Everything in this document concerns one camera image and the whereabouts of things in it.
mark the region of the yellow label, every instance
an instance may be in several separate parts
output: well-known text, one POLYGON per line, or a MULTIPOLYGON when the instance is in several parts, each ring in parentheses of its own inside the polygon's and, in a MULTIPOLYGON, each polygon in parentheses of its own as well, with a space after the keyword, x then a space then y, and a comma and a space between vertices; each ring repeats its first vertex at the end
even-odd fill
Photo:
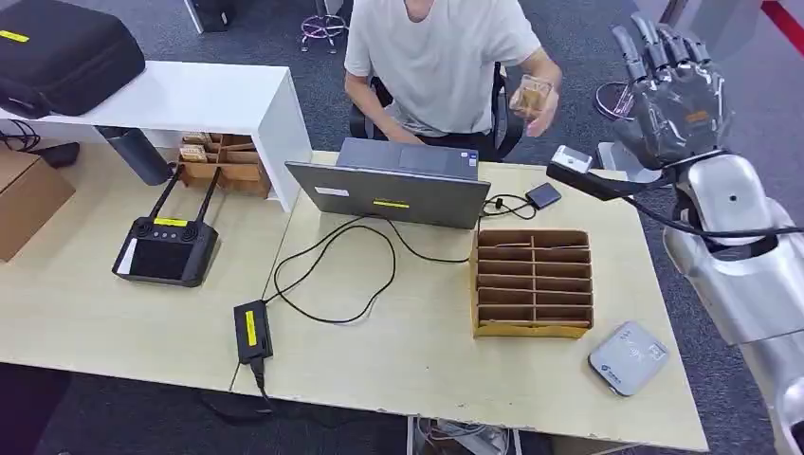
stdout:
POLYGON ((377 199, 375 199, 375 205, 383 207, 395 207, 397 209, 409 209, 411 207, 409 204, 405 204, 404 202, 381 201, 377 199))
POLYGON ((27 43, 27 40, 30 39, 25 35, 14 33, 13 31, 8 30, 0 30, 0 36, 2 36, 3 38, 8 38, 12 41, 16 41, 17 43, 27 43))
POLYGON ((709 120, 709 114, 707 114, 706 111, 693 112, 692 114, 686 116, 687 123, 703 120, 709 120))
POLYGON ((257 327, 254 326, 254 312, 246 311, 246 333, 248 346, 257 346, 257 327))
POLYGON ((155 225, 162 225, 162 226, 178 226, 180 228, 187 225, 187 221, 185 220, 174 220, 173 218, 155 218, 154 219, 155 225))

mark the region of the beige desk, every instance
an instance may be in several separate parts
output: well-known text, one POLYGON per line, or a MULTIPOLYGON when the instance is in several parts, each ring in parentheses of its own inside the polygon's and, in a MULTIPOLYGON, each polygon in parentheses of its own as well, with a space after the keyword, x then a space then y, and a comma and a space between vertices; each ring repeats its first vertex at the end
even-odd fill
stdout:
MULTIPOLYGON (((76 193, 0 263, 0 361, 228 390, 232 307, 263 290, 288 220, 279 203, 213 196, 207 221, 221 247, 201 287, 127 282, 112 264, 163 187, 143 184, 106 146, 82 146, 64 174, 76 193)), ((177 185, 160 214, 194 219, 203 197, 177 185)))
MULTIPOLYGON (((331 163, 336 157, 316 153, 314 160, 331 163)), ((482 179, 493 183, 492 194, 521 194, 547 179, 538 167, 483 164, 480 171, 482 179)), ((636 213, 625 203, 601 203, 554 185, 563 200, 535 220, 505 216, 483 221, 483 227, 581 228, 589 233, 595 321, 583 338, 473 339, 467 265, 424 262, 394 240, 396 280, 368 319, 349 326, 325 325, 300 316, 282 301, 269 304, 275 355, 266 362, 267 393, 569 436, 557 439, 557 453, 601 452, 633 444, 707 450, 636 213), (586 358, 627 319, 644 325, 672 356, 640 393, 620 398, 594 377, 586 358)), ((279 258, 312 245, 349 219, 322 214, 300 195, 279 258)), ((383 221, 365 224, 393 235, 383 221)), ((469 253, 471 232, 412 224, 399 228, 424 254, 464 258, 469 253)), ((313 259, 287 265, 280 282, 299 277, 313 259)), ((350 231, 331 247, 309 281, 289 295, 315 315, 350 317, 387 280, 390 268, 390 252, 382 239, 350 231)), ((248 368, 239 370, 232 390, 257 394, 248 368)))

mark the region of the white t-shirt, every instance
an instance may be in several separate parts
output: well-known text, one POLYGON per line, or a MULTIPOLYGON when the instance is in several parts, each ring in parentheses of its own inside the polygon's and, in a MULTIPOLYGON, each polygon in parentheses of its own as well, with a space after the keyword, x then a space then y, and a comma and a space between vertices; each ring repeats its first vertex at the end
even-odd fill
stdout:
POLYGON ((415 134, 487 133, 494 63, 540 47, 517 0, 434 0, 418 23, 404 0, 355 0, 344 66, 378 76, 387 112, 415 134))

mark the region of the black bag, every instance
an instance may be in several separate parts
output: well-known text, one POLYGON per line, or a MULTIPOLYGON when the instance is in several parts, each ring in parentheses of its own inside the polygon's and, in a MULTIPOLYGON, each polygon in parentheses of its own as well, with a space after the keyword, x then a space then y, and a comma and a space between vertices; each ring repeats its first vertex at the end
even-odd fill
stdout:
POLYGON ((0 108, 12 114, 80 116, 144 69, 115 16, 56 0, 0 10, 0 108))

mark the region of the laptop lid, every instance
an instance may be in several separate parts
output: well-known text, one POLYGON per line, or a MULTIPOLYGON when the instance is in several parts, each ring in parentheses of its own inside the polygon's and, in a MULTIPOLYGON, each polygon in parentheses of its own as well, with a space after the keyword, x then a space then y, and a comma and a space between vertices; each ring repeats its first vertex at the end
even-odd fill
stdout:
POLYGON ((292 161, 285 166, 321 211, 449 228, 474 228, 491 187, 434 175, 292 161))
POLYGON ((338 166, 421 173, 477 180, 478 155, 474 150, 403 144, 387 140, 343 140, 338 166))

